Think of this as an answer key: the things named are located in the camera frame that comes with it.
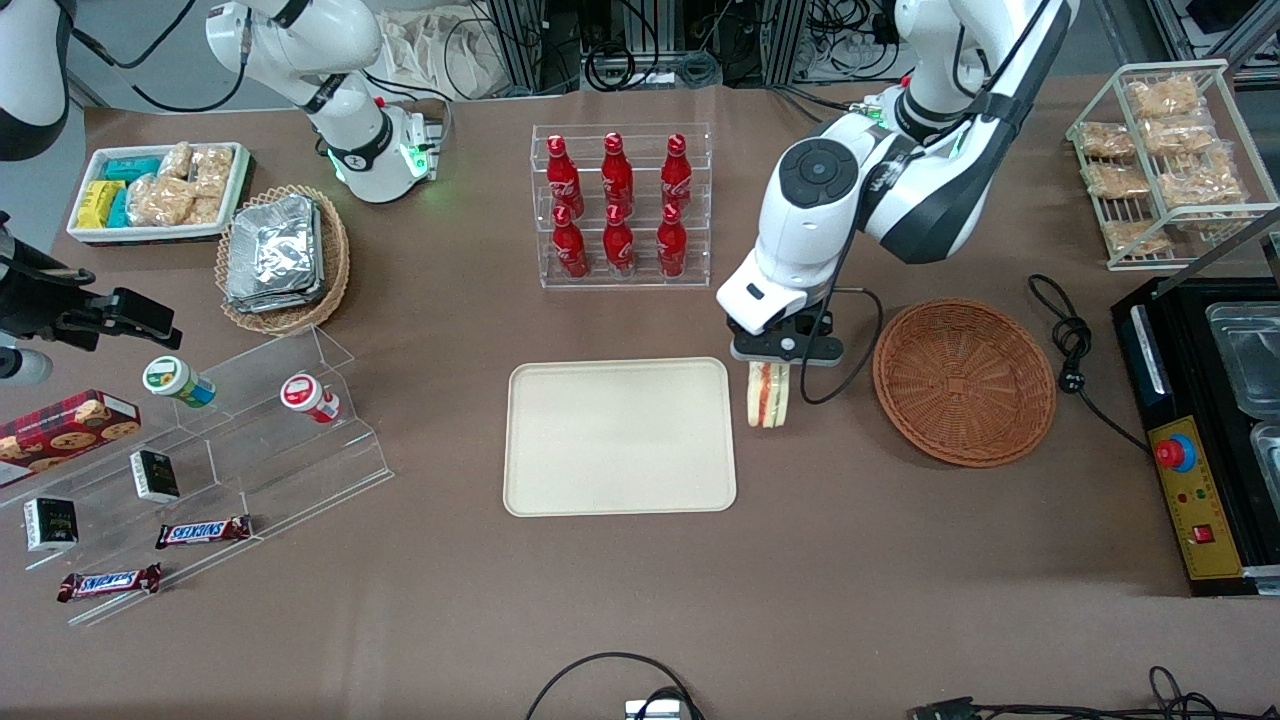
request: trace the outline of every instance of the small black box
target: small black box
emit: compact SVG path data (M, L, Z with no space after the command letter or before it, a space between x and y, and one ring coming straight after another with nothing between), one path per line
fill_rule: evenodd
M133 487L138 491L138 497L151 502L178 500L178 478L173 474L168 455L140 450L129 456L129 466L133 469Z
M22 506L27 519L27 550L68 550L79 539L76 505L56 497L36 497Z

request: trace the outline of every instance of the red bottle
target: red bottle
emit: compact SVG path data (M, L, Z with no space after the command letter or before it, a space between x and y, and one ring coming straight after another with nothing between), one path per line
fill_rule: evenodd
M556 256L571 278L585 277L591 272L586 261L586 246L582 243L582 231L573 224L570 209L557 205L552 210L552 219L556 222L556 231L552 233L552 242L556 243Z
M662 204L675 202L684 213L689 206L690 181L694 169L685 158L685 136L676 133L667 138L667 161L662 164Z
M586 204L582 201L582 184L577 179L577 168L564 150L564 138L553 135L547 138L547 183L552 186L552 197L557 205L563 205L573 213L573 219L582 217Z
M635 210L635 181L631 177L631 161L622 152L622 136L611 132L604 136L604 164L600 165L604 179L604 202L622 209L622 217L630 218Z
M658 225L658 264L662 277L677 278L685 272L685 249L689 236L685 224L680 222L680 208L668 202L662 208L662 224Z
M604 210L608 223L604 225L604 255L609 259L609 274L616 278L630 278L636 272L631 228L627 227L626 218L618 205L609 205Z

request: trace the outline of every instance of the teal package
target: teal package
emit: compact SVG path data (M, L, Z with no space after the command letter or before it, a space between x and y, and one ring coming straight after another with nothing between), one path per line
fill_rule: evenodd
M111 201L111 213L106 217L106 227L129 227L129 191L122 190L115 193L115 200Z
M160 172L160 158L120 158L102 165L102 179L133 182L147 173Z

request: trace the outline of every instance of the yellow control panel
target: yellow control panel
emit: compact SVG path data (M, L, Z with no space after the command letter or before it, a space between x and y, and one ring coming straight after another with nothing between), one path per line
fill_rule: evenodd
M1240 556L1204 460L1196 421L1181 418L1147 433L1169 515L1192 580L1240 577Z

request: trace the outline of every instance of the oval wicker basket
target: oval wicker basket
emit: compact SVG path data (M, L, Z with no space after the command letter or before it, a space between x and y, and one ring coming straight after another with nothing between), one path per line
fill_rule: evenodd
M311 187L287 184L255 195L244 202L244 206L275 202L294 192L306 195L320 206L320 242L324 249L324 277L329 287L319 302L266 313L239 313L223 301L223 314L247 331L280 336L303 325L319 325L333 315L338 304L342 302L343 293L347 292L347 281L351 277L351 246L347 242L347 228L342 224L342 218L338 217L333 202L323 192ZM224 296L227 295L227 255L230 232L230 225L223 229L223 237L218 241L218 264L214 266L214 282L218 283L218 290L223 291Z
M913 305L876 346L876 395L929 455L993 468L1048 434L1057 388L1048 359L1004 313L963 299Z

